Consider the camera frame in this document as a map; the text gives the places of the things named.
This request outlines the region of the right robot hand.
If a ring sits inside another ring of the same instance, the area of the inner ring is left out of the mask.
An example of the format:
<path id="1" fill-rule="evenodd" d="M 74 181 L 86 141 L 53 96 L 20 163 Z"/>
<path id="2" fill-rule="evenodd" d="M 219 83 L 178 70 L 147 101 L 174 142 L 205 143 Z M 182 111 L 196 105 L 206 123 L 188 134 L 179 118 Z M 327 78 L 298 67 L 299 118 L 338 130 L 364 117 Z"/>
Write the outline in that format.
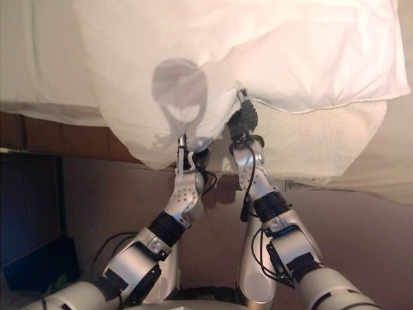
<path id="1" fill-rule="evenodd" d="M 245 132 L 253 132 L 258 121 L 257 112 L 247 94 L 247 90 L 238 90 L 237 98 L 240 102 L 240 109 L 227 122 L 232 139 L 243 136 Z"/>

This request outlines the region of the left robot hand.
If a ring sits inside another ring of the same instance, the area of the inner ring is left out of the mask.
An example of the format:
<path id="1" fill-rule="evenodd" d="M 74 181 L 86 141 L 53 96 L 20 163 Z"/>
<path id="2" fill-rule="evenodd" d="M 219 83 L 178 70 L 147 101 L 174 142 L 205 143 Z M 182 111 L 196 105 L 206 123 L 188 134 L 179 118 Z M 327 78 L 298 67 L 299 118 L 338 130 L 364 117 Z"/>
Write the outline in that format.
<path id="1" fill-rule="evenodd" d="M 186 136 L 178 138 L 176 171 L 184 174 L 192 171 L 205 171 L 210 155 L 209 148 L 201 151 L 189 151 L 186 145 Z"/>

